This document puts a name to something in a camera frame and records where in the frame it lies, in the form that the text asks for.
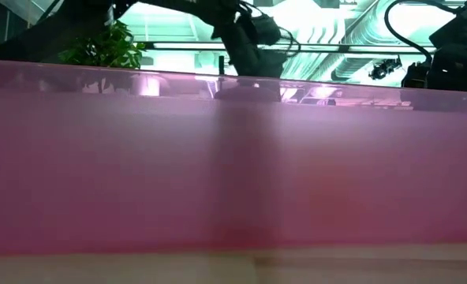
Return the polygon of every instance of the wooden surface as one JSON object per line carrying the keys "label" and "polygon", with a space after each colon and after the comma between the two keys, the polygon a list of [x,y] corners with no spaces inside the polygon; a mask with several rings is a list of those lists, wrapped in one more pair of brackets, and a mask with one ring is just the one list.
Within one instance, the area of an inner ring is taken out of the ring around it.
{"label": "wooden surface", "polygon": [[467,283],[467,244],[0,257],[0,284]]}

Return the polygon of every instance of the robotic arm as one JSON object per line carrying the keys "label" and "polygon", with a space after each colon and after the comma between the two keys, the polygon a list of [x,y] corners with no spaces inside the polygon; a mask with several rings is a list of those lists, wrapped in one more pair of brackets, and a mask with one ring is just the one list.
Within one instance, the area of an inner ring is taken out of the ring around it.
{"label": "robotic arm", "polygon": [[0,44],[0,60],[41,62],[77,37],[98,33],[136,2],[189,13],[212,25],[212,37],[223,41],[239,76],[281,76],[286,55],[257,47],[277,42],[279,27],[267,15],[252,18],[239,0],[65,0],[55,15]]}
{"label": "robotic arm", "polygon": [[[388,8],[409,1],[411,0],[396,0]],[[422,47],[401,38],[397,32],[393,32],[393,28],[389,25],[387,16],[389,9],[387,9],[385,22],[395,37],[421,50],[426,57],[425,62],[413,63],[407,69],[407,75],[402,81],[402,87],[467,92],[467,1],[457,9],[448,8],[433,0],[417,1],[436,6],[446,12],[455,14],[456,17],[430,35],[430,41],[437,48],[432,58]]]}

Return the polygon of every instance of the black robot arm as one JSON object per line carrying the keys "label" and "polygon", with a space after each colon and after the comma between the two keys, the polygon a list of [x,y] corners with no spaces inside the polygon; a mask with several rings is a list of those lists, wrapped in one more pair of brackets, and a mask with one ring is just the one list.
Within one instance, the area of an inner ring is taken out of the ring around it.
{"label": "black robot arm", "polygon": [[[212,25],[238,75],[281,76],[286,56],[258,49],[259,34],[251,17],[244,15],[249,19],[235,21],[241,11],[239,0],[65,0],[55,15],[0,44],[0,60],[41,62],[66,49],[77,37],[97,34],[136,2],[189,13]],[[275,23],[266,27],[278,31]]]}

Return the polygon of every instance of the green plant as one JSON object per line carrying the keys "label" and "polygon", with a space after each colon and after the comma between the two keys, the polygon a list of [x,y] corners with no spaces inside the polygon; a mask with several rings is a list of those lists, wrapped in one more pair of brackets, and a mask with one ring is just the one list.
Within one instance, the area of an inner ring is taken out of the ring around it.
{"label": "green plant", "polygon": [[[126,24],[115,21],[94,37],[77,38],[67,50],[60,53],[59,58],[68,65],[139,69],[144,48],[143,43],[133,44],[133,35]],[[111,79],[86,76],[83,85],[98,82],[99,91],[102,92],[102,85],[112,84],[116,88],[129,83],[127,80],[121,82],[119,76]]]}

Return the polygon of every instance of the pink translucent panel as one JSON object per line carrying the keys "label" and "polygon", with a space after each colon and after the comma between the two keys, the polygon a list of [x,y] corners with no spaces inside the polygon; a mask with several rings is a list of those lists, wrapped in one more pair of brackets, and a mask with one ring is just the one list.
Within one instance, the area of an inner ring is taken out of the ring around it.
{"label": "pink translucent panel", "polygon": [[467,241],[466,93],[278,83],[0,62],[0,255]]}

